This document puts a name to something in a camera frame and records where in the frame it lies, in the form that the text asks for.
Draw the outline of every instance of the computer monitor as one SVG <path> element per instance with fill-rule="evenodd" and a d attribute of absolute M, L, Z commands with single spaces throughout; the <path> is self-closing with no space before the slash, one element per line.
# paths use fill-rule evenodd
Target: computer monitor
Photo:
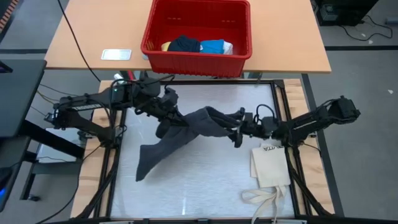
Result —
<path fill-rule="evenodd" d="M 315 0 L 320 26 L 356 26 L 379 0 Z"/>

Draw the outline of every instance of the white bag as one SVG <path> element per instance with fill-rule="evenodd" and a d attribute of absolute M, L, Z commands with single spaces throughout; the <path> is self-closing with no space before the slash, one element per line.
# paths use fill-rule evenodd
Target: white bag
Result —
<path fill-rule="evenodd" d="M 244 190 L 242 199 L 246 203 L 261 203 L 254 213 L 251 223 L 273 202 L 276 205 L 274 223 L 278 216 L 279 199 L 285 197 L 286 188 L 290 185 L 284 147 L 262 144 L 261 147 L 252 150 L 251 177 L 257 177 L 259 189 Z M 264 188 L 272 187 L 275 192 L 270 193 Z"/>

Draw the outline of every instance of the black desk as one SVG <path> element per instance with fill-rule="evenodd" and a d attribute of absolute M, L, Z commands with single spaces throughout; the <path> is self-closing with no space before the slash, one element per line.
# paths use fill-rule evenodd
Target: black desk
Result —
<path fill-rule="evenodd" d="M 0 73 L 0 167 L 14 166 L 6 187 L 0 189 L 0 212 L 4 209 L 23 161 L 33 163 L 21 195 L 21 199 L 26 200 L 36 174 L 55 174 L 57 171 L 67 174 L 65 169 L 76 171 L 84 155 L 83 148 L 25 120 L 47 62 L 2 60 L 2 63 L 11 67 L 12 73 Z M 74 156 L 78 162 L 39 164 L 36 153 L 26 151 L 31 139 Z"/>

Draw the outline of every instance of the white table surface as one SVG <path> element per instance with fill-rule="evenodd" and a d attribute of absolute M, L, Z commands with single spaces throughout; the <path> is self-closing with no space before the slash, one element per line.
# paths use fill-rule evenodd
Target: white table surface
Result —
<path fill-rule="evenodd" d="M 179 95 L 182 114 L 212 106 L 223 113 L 240 107 L 255 113 L 265 103 L 274 109 L 270 85 L 172 85 Z M 260 117 L 271 116 L 266 108 Z M 240 148 L 227 138 L 197 137 L 162 160 L 147 177 L 136 182 L 139 148 L 159 141 L 159 122 L 129 109 L 128 130 L 123 137 L 118 176 L 114 191 L 112 218 L 242 218 L 252 217 L 258 205 L 243 203 L 241 192 L 257 189 L 250 177 L 250 150 L 260 139 L 245 136 Z M 293 217 L 288 189 L 281 200 L 279 217 Z M 261 217 L 274 216 L 275 206 Z"/>

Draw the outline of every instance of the navy cloth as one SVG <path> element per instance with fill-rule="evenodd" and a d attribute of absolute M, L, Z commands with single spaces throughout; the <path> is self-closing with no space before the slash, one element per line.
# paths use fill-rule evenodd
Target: navy cloth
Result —
<path fill-rule="evenodd" d="M 149 171 L 162 159 L 194 140 L 199 134 L 225 137 L 232 134 L 232 132 L 224 127 L 237 128 L 239 126 L 239 121 L 212 107 L 202 108 L 185 115 L 183 118 L 188 123 L 188 126 L 171 126 L 157 144 L 141 146 L 136 181 L 143 180 Z"/>
<path fill-rule="evenodd" d="M 169 48 L 169 52 L 199 52 L 200 42 L 195 39 L 189 39 L 188 37 L 181 35 L 179 38 L 173 40 Z"/>

